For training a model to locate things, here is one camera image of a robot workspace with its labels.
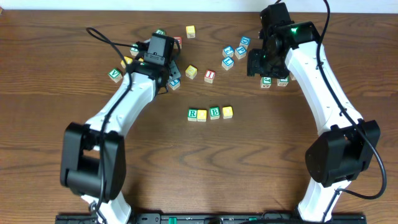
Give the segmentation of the blue L block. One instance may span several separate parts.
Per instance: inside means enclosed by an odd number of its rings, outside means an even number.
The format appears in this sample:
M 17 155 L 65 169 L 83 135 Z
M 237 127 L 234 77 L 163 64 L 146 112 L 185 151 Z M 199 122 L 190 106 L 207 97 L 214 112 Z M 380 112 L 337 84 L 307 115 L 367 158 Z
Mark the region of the blue L block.
M 179 79 L 172 80 L 171 82 L 169 82 L 169 87 L 172 90 L 176 90 L 177 88 L 180 87 L 180 80 Z

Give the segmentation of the yellow O block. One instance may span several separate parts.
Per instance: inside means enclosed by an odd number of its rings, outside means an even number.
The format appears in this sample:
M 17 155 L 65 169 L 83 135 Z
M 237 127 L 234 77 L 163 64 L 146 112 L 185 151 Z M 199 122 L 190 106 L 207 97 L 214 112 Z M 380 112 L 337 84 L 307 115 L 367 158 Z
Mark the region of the yellow O block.
M 206 122 L 207 110 L 197 110 L 197 121 Z
M 222 108 L 223 118 L 229 119 L 233 117 L 233 108 L 231 106 L 225 106 Z

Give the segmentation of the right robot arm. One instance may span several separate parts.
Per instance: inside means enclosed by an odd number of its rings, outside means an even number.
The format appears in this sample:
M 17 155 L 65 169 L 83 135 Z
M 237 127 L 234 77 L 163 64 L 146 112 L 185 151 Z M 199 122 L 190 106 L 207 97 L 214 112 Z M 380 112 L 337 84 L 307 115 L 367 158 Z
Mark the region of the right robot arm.
M 300 219 L 324 223 L 341 193 L 366 171 L 380 137 L 375 121 L 365 121 L 338 83 L 326 58 L 323 37 L 312 22 L 263 22 L 261 49 L 249 52 L 249 76 L 282 80 L 293 75 L 312 111 L 318 139 L 307 149 L 310 183 L 297 206 Z

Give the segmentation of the green R block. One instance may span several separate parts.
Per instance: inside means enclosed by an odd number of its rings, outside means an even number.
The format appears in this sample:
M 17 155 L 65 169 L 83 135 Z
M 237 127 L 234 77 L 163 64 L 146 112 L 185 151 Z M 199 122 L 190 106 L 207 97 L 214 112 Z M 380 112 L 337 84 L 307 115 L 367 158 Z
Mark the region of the green R block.
M 187 119 L 189 121 L 197 121 L 198 118 L 198 110 L 197 109 L 188 109 Z

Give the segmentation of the green B block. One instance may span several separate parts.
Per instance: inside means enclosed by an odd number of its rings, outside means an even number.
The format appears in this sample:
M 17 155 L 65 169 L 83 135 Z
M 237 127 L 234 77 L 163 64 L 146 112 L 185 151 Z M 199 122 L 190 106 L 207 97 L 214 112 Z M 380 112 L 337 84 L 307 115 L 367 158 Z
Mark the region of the green B block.
M 220 118 L 220 108 L 218 106 L 211 107 L 209 109 L 210 119 L 219 119 Z

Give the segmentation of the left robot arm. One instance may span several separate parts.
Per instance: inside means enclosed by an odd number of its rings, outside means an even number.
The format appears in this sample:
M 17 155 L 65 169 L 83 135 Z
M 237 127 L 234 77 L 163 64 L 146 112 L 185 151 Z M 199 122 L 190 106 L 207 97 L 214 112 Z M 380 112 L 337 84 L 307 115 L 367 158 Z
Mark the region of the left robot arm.
M 126 177 L 124 138 L 160 88 L 180 78 L 175 62 L 134 61 L 119 89 L 85 124 L 70 123 L 63 137 L 60 183 L 88 202 L 99 223 L 127 223 L 132 208 L 121 192 Z

